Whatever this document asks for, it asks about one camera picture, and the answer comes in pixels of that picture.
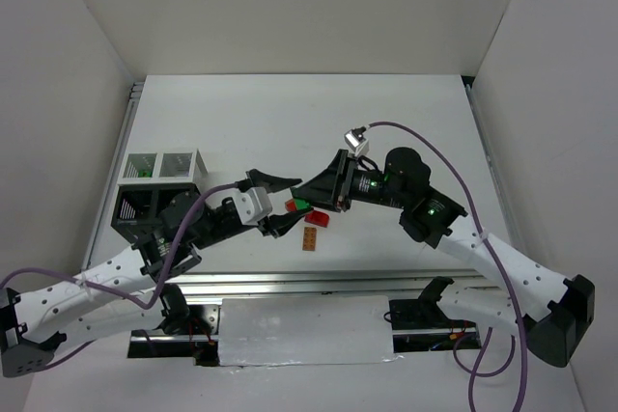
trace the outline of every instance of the purple cable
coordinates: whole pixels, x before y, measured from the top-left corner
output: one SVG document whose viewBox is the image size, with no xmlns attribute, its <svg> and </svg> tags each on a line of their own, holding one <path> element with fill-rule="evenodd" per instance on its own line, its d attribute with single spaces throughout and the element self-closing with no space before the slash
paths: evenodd
<svg viewBox="0 0 618 412">
<path fill-rule="evenodd" d="M 467 335 L 463 335 L 462 337 L 457 339 L 457 341 L 455 342 L 455 345 L 453 346 L 453 358 L 455 358 L 455 362 L 457 362 L 457 365 L 460 366 L 463 371 L 467 371 L 470 374 L 472 374 L 472 370 L 466 367 L 464 363 L 460 360 L 457 354 L 457 351 L 460 348 L 460 345 L 462 344 L 464 340 L 475 337 L 476 335 L 477 335 L 476 333 L 468 333 Z M 497 371 L 490 371 L 488 373 L 477 372 L 476 376 L 479 376 L 481 378 L 491 378 L 493 376 L 498 376 L 509 368 L 509 366 L 511 365 L 511 362 L 513 362 L 514 357 L 515 357 L 515 337 L 511 337 L 511 351 L 509 352 L 509 357 L 507 358 L 504 365 Z"/>
<path fill-rule="evenodd" d="M 195 201 L 195 203 L 191 206 L 191 208 L 189 209 L 189 211 L 186 213 L 185 217 L 181 221 L 181 224 L 178 227 L 178 231 L 176 232 L 176 235 L 174 236 L 174 239 L 172 240 L 172 246 L 170 247 L 170 251 L 167 253 L 167 256 L 165 257 L 165 262 L 163 263 L 163 268 L 161 269 L 161 273 L 159 274 L 158 282 L 156 283 L 156 287 L 154 288 L 153 297 L 151 298 L 151 300 L 148 303 L 145 303 L 142 300 L 140 300 L 139 298 L 137 298 L 136 296 L 133 296 L 133 295 L 131 295 L 131 294 L 125 292 L 125 291 L 121 291 L 119 289 L 115 289 L 115 288 L 111 288 L 111 287 L 106 287 L 105 285 L 101 285 L 101 284 L 97 284 L 95 282 L 89 282 L 89 281 L 84 282 L 84 284 L 86 285 L 86 287 L 93 288 L 93 289 L 98 289 L 99 291 L 105 291 L 107 293 L 114 294 L 114 295 L 118 296 L 119 298 L 127 299 L 127 300 L 135 303 L 137 306 L 139 306 L 143 310 L 149 310 L 152 306 L 155 305 L 156 300 L 158 299 L 159 295 L 163 291 L 163 286 L 165 285 L 165 280 L 167 279 L 167 276 L 170 273 L 170 269 L 172 268 L 172 263 L 174 262 L 174 257 L 176 256 L 176 252 L 178 251 L 178 247 L 180 246 L 181 240 L 183 239 L 183 236 L 184 236 L 184 233 L 186 232 L 186 230 L 187 230 L 187 228 L 189 226 L 189 223 L 191 222 L 191 219 L 193 218 L 193 216 L 195 215 L 197 210 L 200 208 L 201 205 L 204 204 L 204 201 L 210 195 L 212 195 L 214 193 L 217 193 L 217 192 L 221 192 L 223 190 L 229 190 L 231 188 L 235 188 L 236 186 L 237 185 L 235 183 L 228 183 L 228 184 L 224 184 L 224 185 L 219 185 L 217 187 L 213 187 L 210 190 L 207 190 L 206 192 L 204 192 L 202 195 L 200 195 L 200 198 L 198 198 Z M 24 267 L 22 269 L 15 270 L 15 271 L 11 272 L 9 275 L 7 275 L 2 280 L 2 282 L 0 282 L 0 289 L 4 288 L 7 285 L 7 283 L 13 277 L 16 277 L 17 275 L 20 275 L 20 274 L 29 274 L 29 273 L 32 273 L 32 274 L 42 274 L 42 275 L 46 275 L 48 277 L 53 277 L 53 278 L 58 279 L 58 280 L 64 280 L 66 282 L 71 282 L 73 284 L 75 284 L 77 282 L 77 279 L 72 277 L 71 275 L 64 274 L 62 272 L 57 272 L 55 270 L 42 269 L 40 267 Z M 81 351 L 83 351 L 86 347 L 88 347 L 92 343 L 93 342 L 84 343 L 83 345 L 79 346 L 76 350 L 74 350 L 73 352 L 71 352 L 67 356 L 63 357 L 59 361 L 56 361 L 56 362 L 53 362 L 51 364 L 46 365 L 44 368 L 41 369 L 41 371 L 48 371 L 49 369 L 53 369 L 54 367 L 59 366 L 60 364 L 64 364 L 65 362 L 67 362 L 69 359 L 71 359 L 76 354 L 78 354 Z"/>
<path fill-rule="evenodd" d="M 51 364 L 47 364 L 46 366 L 42 367 L 41 369 L 39 369 L 38 371 L 48 371 L 50 369 L 53 369 L 54 367 L 58 367 L 61 364 L 64 364 L 65 362 L 67 362 L 69 359 L 72 359 L 73 357 L 75 357 L 77 354 L 79 354 L 81 351 L 83 351 L 84 349 L 86 349 L 88 346 L 90 346 L 92 343 L 94 343 L 94 341 L 91 342 L 87 342 L 84 343 L 83 345 L 77 347 L 76 349 L 74 349 L 73 351 L 70 352 L 70 354 L 67 354 L 65 357 L 63 357 L 62 359 L 60 359 L 59 361 L 56 362 L 52 362 Z"/>
<path fill-rule="evenodd" d="M 457 169 L 455 169 L 455 166 L 451 164 L 451 162 L 446 158 L 446 156 L 444 156 L 442 152 L 438 150 L 434 146 L 434 144 L 432 144 L 429 140 L 427 140 L 425 137 L 423 137 L 421 134 L 419 134 L 415 130 L 412 130 L 409 127 L 406 127 L 405 125 L 402 125 L 399 123 L 392 123 L 389 121 L 379 121 L 376 123 L 368 124 L 367 127 L 371 128 L 371 127 L 377 127 L 380 125 L 397 127 L 407 132 L 408 134 L 417 138 L 423 144 L 425 144 L 427 148 L 433 151 L 435 155 L 438 158 L 440 158 L 442 162 L 444 162 L 446 167 L 451 171 L 453 176 L 455 176 L 457 181 L 460 183 L 460 186 L 462 187 L 465 197 L 467 199 L 467 202 L 470 206 L 470 213 L 472 214 L 472 219 L 474 221 L 474 225 L 476 226 L 476 230 L 478 231 L 479 235 L 481 235 L 481 233 L 483 233 L 483 227 L 481 226 L 481 219 L 479 218 L 478 211 L 476 210 L 476 205 L 474 204 L 474 199 L 472 198 L 472 194 L 470 193 L 470 190 L 467 188 L 467 185 L 465 184 L 464 179 L 462 178 L 462 176 L 460 176 L 460 173 L 457 171 Z M 520 390 L 518 391 L 518 397 L 515 401 L 515 405 L 513 406 L 513 411 L 519 412 L 521 410 L 521 407 L 523 406 L 523 400 L 525 398 L 525 390 L 527 388 L 527 383 L 528 383 L 528 347 L 527 347 L 526 337 L 525 337 L 525 328 L 523 326 L 523 317 L 521 316 L 520 302 L 515 293 L 515 289 L 513 288 L 513 284 L 511 283 L 511 279 L 509 279 L 509 275 L 507 274 L 506 269 L 504 268 L 504 265 L 502 264 L 502 261 L 500 260 L 500 257 L 497 255 L 497 253 L 493 249 L 492 244 L 490 243 L 488 239 L 485 239 L 483 242 L 485 243 L 485 246 L 487 247 L 488 251 L 492 255 L 493 261 L 495 262 L 495 265 L 498 268 L 498 271 L 500 272 L 502 279 L 504 280 L 504 285 L 506 286 L 506 289 L 509 293 L 509 296 L 511 297 L 511 300 L 513 301 L 513 309 L 515 311 L 515 318 L 516 318 L 516 322 L 518 325 L 518 332 L 520 335 L 520 354 L 521 354 Z M 472 368 L 472 373 L 470 375 L 470 381 L 468 383 L 468 402 L 470 403 L 470 409 L 473 411 L 476 409 L 474 408 L 474 398 L 472 395 L 472 387 L 474 385 L 474 378 L 478 374 L 478 369 L 479 369 L 479 366 L 481 365 L 481 360 L 483 359 L 483 356 L 485 355 L 485 352 L 487 351 L 487 345 L 490 340 L 490 336 L 489 336 L 490 333 L 491 332 L 488 330 L 488 337 L 486 338 L 485 343 L 483 344 L 483 347 L 481 348 L 481 352 L 479 352 L 479 356 L 476 359 L 476 362 L 474 363 L 474 367 Z"/>
<path fill-rule="evenodd" d="M 138 330 L 142 334 L 142 336 L 146 339 L 146 344 L 148 345 L 148 349 L 151 351 L 151 355 L 153 357 L 157 357 L 156 355 L 156 346 L 155 342 L 151 339 L 151 336 L 148 334 L 147 330 Z"/>
</svg>

